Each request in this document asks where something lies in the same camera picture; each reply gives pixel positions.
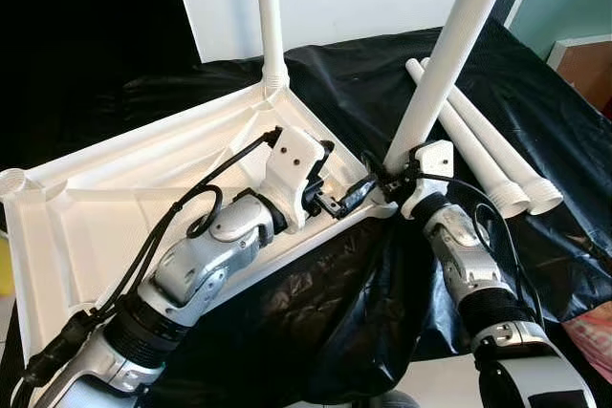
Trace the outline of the white plastic table leg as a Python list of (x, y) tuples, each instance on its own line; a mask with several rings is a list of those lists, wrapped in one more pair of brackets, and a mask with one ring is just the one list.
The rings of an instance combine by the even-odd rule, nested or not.
[(498, 166), (493, 155), (485, 149), (459, 112), (455, 111), (453, 102), (457, 97), (459, 90), (451, 84), (440, 111), (442, 127), (501, 216), (511, 219), (520, 215), (528, 210), (528, 195)]
[(289, 85), (281, 36), (280, 0), (258, 0), (259, 30), (263, 47), (262, 86), (265, 99), (272, 99)]
[(398, 175), (409, 162), (409, 151), (426, 141), (495, 1), (455, 0), (433, 47), (431, 63), (425, 67), (382, 161), (386, 171)]
[(507, 173), (513, 182), (528, 195), (529, 207), (525, 212), (539, 215), (559, 207), (564, 202), (563, 194), (554, 183), (539, 175), (536, 168), (526, 161), (523, 155), (507, 141), (507, 138), (493, 127), (493, 124), (477, 110), (471, 99), (458, 86), (459, 97), (453, 102), (455, 111), (463, 117), (472, 132), (481, 140), (485, 149), (493, 155), (498, 166)]

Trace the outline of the white plastic table top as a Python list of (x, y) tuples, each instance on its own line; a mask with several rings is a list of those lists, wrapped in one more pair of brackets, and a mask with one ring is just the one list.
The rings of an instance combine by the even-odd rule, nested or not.
[[(274, 127), (302, 128), (334, 143), (320, 171), (327, 193), (338, 195), (367, 176), (354, 152), (300, 97), (285, 88), (275, 99), (265, 99), (261, 83), (226, 91), (42, 166), (1, 173), (23, 363), (47, 346), (70, 315), (113, 293), (172, 203)], [(276, 236), (248, 268), (228, 278), (209, 308), (343, 230), (397, 210), (375, 191), (345, 219), (327, 213), (310, 217), (297, 233)]]

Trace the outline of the pink plastic bag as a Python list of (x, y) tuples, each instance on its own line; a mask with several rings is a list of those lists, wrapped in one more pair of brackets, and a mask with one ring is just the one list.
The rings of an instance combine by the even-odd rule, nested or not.
[(611, 381), (612, 304), (603, 303), (572, 320), (564, 321), (562, 328), (582, 352), (587, 363), (604, 380)]

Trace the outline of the brown wooden cabinet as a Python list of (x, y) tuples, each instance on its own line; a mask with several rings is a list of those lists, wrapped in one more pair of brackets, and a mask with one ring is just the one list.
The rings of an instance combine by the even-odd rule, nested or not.
[(612, 101), (612, 35), (561, 38), (548, 54), (547, 64), (600, 114)]

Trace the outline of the black door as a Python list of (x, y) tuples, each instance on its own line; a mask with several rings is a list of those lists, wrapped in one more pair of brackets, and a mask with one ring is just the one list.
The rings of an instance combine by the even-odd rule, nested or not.
[(183, 0), (0, 0), (0, 169), (152, 120), (125, 86), (200, 62)]

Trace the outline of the grey robot right leg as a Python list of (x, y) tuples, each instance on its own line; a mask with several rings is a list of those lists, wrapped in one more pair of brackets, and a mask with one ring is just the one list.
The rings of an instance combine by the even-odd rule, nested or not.
[(370, 408), (421, 408), (421, 405), (410, 395), (392, 390), (383, 395), (371, 397)]

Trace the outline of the black plastic table cloth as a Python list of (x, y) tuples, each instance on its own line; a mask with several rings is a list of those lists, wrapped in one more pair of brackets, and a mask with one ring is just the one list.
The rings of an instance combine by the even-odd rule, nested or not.
[[(404, 71), (437, 29), (289, 50), (292, 89), (344, 144), (381, 156), (414, 93)], [(18, 38), (0, 60), (0, 168), (62, 158), (250, 86), (261, 60), (127, 71), (89, 41)], [(567, 324), (612, 295), (612, 121), (501, 24), (478, 37), (458, 86), (562, 191), (559, 208), (509, 220), (546, 331), (611, 408), (612, 387)], [(360, 402), (429, 363), (469, 356), (423, 230), (370, 219), (207, 313), (144, 399), (148, 408)]]

